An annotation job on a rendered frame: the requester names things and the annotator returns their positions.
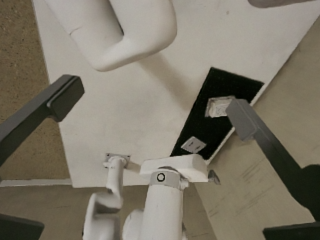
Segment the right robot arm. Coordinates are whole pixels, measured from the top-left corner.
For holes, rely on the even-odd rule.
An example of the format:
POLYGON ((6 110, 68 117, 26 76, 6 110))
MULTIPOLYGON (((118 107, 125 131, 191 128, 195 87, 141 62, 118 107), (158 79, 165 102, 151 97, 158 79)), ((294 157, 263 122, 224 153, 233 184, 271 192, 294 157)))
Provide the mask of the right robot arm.
MULTIPOLYGON (((120 217, 124 204, 123 173, 126 159, 111 157, 107 190, 91 196, 84 222, 83 240, 120 240, 120 217)), ((108 166, 109 165, 109 166, 108 166)), ((183 192, 189 180, 169 171, 151 174, 144 209, 134 210, 126 219, 123 240, 188 240, 182 222, 183 192)))

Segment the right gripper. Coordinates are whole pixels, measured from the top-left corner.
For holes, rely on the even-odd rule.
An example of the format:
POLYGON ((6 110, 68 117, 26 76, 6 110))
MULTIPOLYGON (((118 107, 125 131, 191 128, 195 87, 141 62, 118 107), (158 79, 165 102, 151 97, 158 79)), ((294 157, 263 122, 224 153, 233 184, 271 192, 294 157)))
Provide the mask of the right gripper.
POLYGON ((189 182, 214 182, 220 185, 213 169, 209 169, 208 174, 207 164, 199 154, 143 160, 140 170, 142 178, 150 182, 151 174, 155 171, 173 172, 189 182))

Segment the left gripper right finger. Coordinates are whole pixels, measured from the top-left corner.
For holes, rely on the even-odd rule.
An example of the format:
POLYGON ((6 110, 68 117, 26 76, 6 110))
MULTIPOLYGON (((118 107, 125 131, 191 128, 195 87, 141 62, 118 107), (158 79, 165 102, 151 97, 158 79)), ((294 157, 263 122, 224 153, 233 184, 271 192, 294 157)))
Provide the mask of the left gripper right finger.
POLYGON ((320 240, 320 165, 301 168, 246 100, 233 98, 225 112, 241 141, 257 142, 291 196, 316 221, 264 228, 265 240, 320 240))

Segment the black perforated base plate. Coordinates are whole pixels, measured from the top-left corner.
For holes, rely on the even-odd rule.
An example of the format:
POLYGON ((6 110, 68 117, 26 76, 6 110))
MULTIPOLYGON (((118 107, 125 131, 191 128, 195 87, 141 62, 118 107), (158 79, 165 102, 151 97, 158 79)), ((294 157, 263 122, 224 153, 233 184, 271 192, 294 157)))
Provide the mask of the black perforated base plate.
POLYGON ((193 154, 181 146, 192 136, 206 146, 196 154, 209 160, 233 128, 228 116, 204 116, 208 98, 235 95, 250 104, 265 83, 211 67, 170 157, 193 154))

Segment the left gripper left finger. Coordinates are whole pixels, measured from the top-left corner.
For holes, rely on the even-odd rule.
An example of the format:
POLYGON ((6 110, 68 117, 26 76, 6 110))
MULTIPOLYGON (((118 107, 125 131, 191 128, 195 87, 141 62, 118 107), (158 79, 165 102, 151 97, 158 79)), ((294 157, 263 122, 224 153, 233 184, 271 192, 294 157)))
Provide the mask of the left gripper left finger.
MULTIPOLYGON (((0 125, 0 167, 44 121, 62 122, 85 90, 80 76, 63 74, 0 125)), ((0 214, 0 240, 39 240, 42 222, 0 214)))

